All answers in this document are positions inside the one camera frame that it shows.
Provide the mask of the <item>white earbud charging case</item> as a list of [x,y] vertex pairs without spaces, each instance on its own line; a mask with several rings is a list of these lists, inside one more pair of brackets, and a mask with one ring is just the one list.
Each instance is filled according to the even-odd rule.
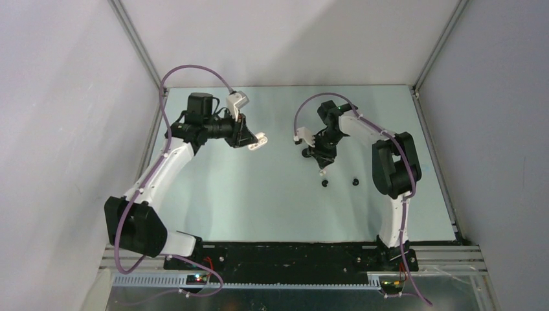
[[250,151],[255,151],[266,145],[268,142],[268,138],[263,132],[257,133],[255,136],[257,141],[247,146]]

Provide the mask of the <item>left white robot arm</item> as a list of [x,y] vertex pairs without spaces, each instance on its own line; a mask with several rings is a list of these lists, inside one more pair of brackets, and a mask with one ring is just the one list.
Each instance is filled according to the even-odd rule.
[[175,177],[210,139],[223,139],[232,148],[260,148],[264,133],[252,133],[242,107],[249,103],[242,91],[226,97],[223,116],[213,110],[219,99],[209,93],[191,93],[187,107],[170,125],[157,159],[123,196],[111,196],[104,205],[107,232],[112,246],[147,257],[179,255],[189,270],[202,267],[205,253],[197,248],[198,237],[168,229],[159,215],[162,201]]

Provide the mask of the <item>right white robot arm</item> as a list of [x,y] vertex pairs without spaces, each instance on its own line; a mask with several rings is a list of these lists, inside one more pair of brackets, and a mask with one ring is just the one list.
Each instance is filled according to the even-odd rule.
[[351,103],[336,105],[323,102],[317,113],[325,125],[317,133],[306,127],[294,127],[296,144],[306,143],[303,157],[312,157],[324,175],[337,157],[337,145],[351,137],[372,151],[372,180],[377,191],[387,197],[387,209],[378,234],[385,248],[376,254],[380,268],[396,269],[403,261],[397,248],[408,241],[407,216],[410,199],[416,193],[422,177],[413,136],[408,132],[395,133],[365,119]]

